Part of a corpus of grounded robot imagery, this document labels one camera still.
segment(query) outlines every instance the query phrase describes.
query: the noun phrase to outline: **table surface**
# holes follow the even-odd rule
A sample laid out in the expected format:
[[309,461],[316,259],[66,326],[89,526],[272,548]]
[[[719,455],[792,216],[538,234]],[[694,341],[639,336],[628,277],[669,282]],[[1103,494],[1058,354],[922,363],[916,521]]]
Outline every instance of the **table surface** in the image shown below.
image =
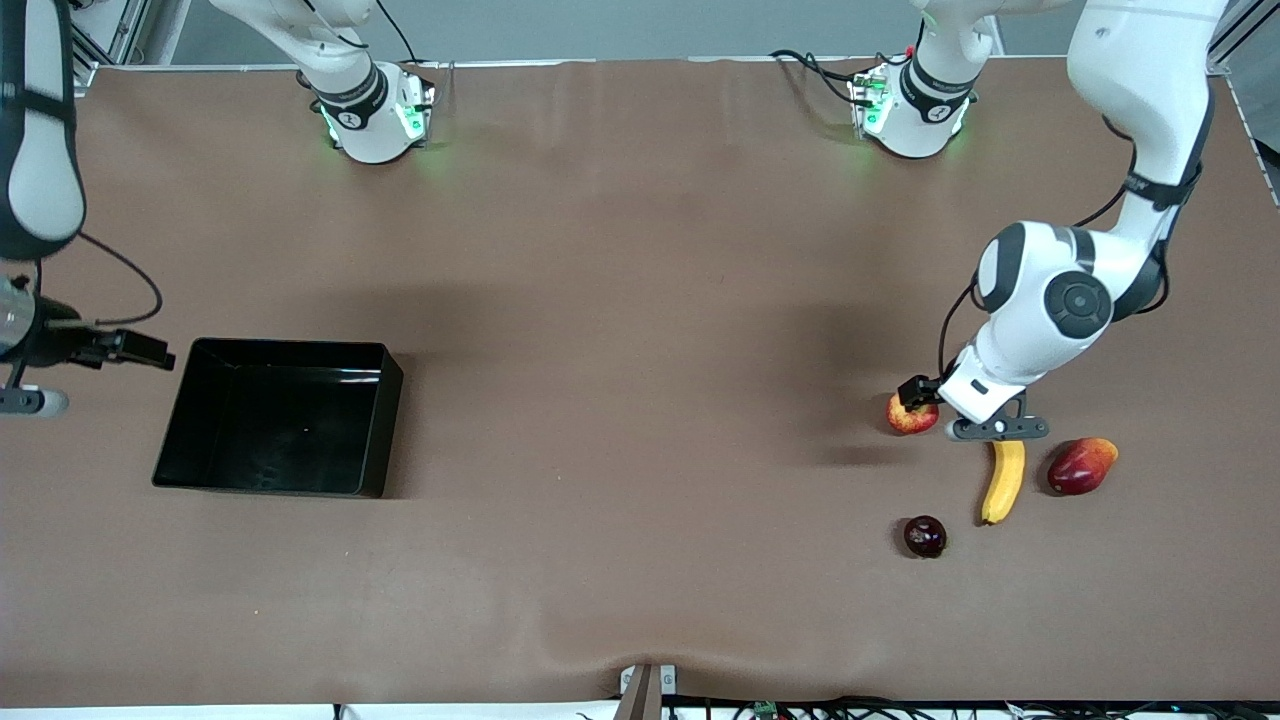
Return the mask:
[[[1280,694],[1280,215],[1225,85],[1172,297],[1034,387],[1055,433],[983,528],[989,450],[882,407],[996,231],[1120,182],[1062,60],[992,61],[922,161],[795,64],[433,77],[430,149],[361,167],[292,73],[99,74],[86,228],[164,287],[142,329],[380,341],[404,397],[388,498],[227,496],[150,484],[180,373],[32,372],[73,406],[0,434],[0,703],[585,700],[641,660],[733,697]],[[148,302],[88,245],[45,269]],[[1048,495],[1083,436],[1111,477]],[[918,514],[941,560],[896,544]]]

